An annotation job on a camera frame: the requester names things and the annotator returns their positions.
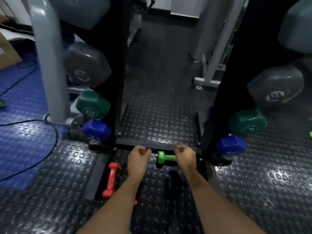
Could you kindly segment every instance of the light green dumbbell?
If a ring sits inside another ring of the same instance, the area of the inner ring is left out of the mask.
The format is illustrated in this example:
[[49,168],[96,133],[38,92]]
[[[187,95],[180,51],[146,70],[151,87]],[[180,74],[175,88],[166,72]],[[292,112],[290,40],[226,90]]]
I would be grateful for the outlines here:
[[166,155],[164,151],[158,151],[157,163],[163,164],[165,161],[176,162],[177,158],[175,155]]

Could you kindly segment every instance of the fist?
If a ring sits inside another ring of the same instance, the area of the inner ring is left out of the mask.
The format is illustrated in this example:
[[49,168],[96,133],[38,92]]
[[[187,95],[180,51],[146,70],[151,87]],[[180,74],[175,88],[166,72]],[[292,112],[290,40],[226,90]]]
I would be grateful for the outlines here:
[[147,169],[152,150],[143,146],[135,146],[128,156],[128,177],[141,182]]
[[196,153],[189,146],[178,145],[174,153],[177,158],[177,164],[185,175],[196,170]]

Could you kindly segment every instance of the gray metal pole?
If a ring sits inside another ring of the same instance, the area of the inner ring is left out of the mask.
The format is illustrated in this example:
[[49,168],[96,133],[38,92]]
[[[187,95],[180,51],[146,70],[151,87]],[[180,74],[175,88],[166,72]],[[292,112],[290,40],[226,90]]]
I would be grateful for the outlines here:
[[246,0],[234,0],[231,11],[227,17],[227,20],[224,24],[224,28],[221,32],[220,38],[216,45],[216,48],[213,51],[211,61],[209,61],[207,72],[204,75],[205,82],[210,82],[213,78],[214,73],[220,63],[224,49],[231,37],[231,34],[234,30],[237,19],[240,15],[240,12],[244,6]]
[[233,0],[204,0],[190,46],[193,59],[201,59],[206,52],[211,54],[232,3]]
[[48,0],[28,0],[50,121],[71,116],[66,71],[62,64],[60,19]]

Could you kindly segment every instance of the red dumbbell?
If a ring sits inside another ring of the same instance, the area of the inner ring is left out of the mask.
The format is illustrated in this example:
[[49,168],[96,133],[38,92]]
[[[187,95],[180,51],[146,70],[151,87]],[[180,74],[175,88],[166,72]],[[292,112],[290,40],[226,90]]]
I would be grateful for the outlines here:
[[103,191],[102,196],[106,198],[110,198],[115,193],[115,180],[116,180],[116,174],[117,170],[121,169],[121,166],[119,163],[110,163],[108,167],[111,169],[110,176],[108,178],[107,182],[107,189]]

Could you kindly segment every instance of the blue floor mat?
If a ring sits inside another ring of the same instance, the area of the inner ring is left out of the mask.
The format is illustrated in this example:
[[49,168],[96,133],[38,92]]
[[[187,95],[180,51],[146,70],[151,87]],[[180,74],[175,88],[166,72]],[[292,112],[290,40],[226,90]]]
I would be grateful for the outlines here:
[[[0,124],[29,119],[42,119],[48,113],[41,72],[33,54],[22,56],[17,65],[0,70],[0,94],[20,78],[37,69],[1,96],[6,107],[0,108]],[[0,127],[0,180],[30,167],[53,148],[55,131],[44,122],[29,122]],[[25,189],[42,163],[22,174],[0,182],[0,188]]]

